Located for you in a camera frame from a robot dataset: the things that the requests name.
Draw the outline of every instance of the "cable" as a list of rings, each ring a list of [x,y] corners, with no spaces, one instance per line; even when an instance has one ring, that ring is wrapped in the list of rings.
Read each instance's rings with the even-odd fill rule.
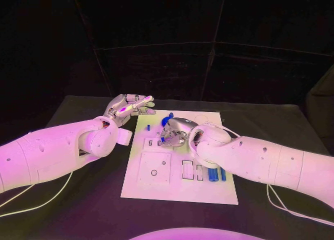
[[[270,197],[270,188],[271,188],[271,190],[273,190],[273,192],[274,192],[274,194],[276,194],[276,197],[277,197],[277,199],[279,199],[283,207],[279,206],[279,205],[276,205],[274,202],[273,202],[273,200],[271,200],[271,197]],[[328,221],[328,220],[320,219],[320,218],[316,218],[316,217],[312,217],[312,216],[307,216],[307,215],[305,215],[305,214],[302,214],[302,213],[299,213],[299,212],[296,212],[296,211],[292,211],[292,210],[287,208],[286,204],[283,203],[281,198],[280,198],[280,196],[279,196],[279,194],[277,194],[277,192],[276,192],[276,190],[274,190],[274,187],[273,187],[270,184],[267,184],[267,197],[269,197],[270,203],[271,203],[279,209],[287,211],[289,213],[292,213],[292,214],[293,214],[294,216],[297,216],[297,217],[302,217],[302,218],[306,218],[306,219],[312,219],[312,220],[315,220],[316,222],[320,222],[320,223],[328,224],[328,225],[331,225],[331,226],[334,227],[334,222]]]
[[[8,200],[2,205],[0,205],[0,208],[15,199],[18,198],[32,187],[35,186],[35,184],[28,187],[10,200]]]
[[[29,208],[29,209],[21,210],[21,211],[15,211],[15,212],[6,213],[6,214],[0,215],[0,218],[5,217],[5,216],[13,215],[13,214],[21,214],[21,213],[25,213],[25,212],[32,211],[32,210],[35,210],[35,209],[39,209],[39,208],[44,207],[46,204],[49,204],[51,201],[58,197],[58,195],[59,195],[61,192],[64,191],[64,189],[65,189],[65,187],[67,187],[67,185],[68,185],[68,183],[70,183],[70,180],[71,180],[71,178],[72,178],[72,173],[74,173],[74,172],[71,172],[71,174],[70,174],[70,176],[68,176],[67,183],[65,183],[65,185],[62,186],[59,192],[57,193],[57,195],[52,197],[52,199],[51,199],[48,202],[45,202],[41,206],[32,207],[32,208]],[[8,202],[5,202],[5,203],[0,205],[0,207],[2,207],[5,204],[8,204],[16,197],[19,197],[34,186],[35,186],[35,185],[32,185],[18,196],[15,196]]]

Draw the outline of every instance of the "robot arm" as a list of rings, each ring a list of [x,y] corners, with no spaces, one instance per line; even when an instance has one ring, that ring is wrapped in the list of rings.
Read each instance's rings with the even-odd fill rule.
[[[152,96],[121,94],[104,116],[51,127],[0,146],[0,193],[51,181],[106,157],[116,144],[129,145],[133,133],[120,128],[130,116],[156,114]]]
[[[185,125],[186,119],[173,121]],[[186,142],[199,163],[212,169],[221,166],[256,182],[290,188],[334,208],[334,157],[253,137],[232,138],[225,130],[224,126],[208,122],[188,133]],[[179,132],[181,126],[169,131]]]

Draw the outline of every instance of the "dark gray table surface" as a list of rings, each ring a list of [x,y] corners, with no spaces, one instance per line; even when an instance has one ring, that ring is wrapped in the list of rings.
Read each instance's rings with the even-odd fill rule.
[[[68,96],[48,127],[103,115],[111,98]],[[156,100],[156,109],[221,112],[222,125],[238,134],[328,154],[296,105]],[[137,117],[123,126],[136,131]],[[0,218],[0,239],[127,240],[145,233],[182,227],[225,229],[270,240],[334,239],[334,227],[277,209],[267,186],[234,176],[240,205],[121,198],[132,146],[117,145],[108,157],[74,172],[58,198],[41,209]],[[0,214],[45,203],[68,176],[38,184]],[[22,191],[0,196],[0,203]],[[276,187],[287,207],[334,221],[334,210],[313,197]]]

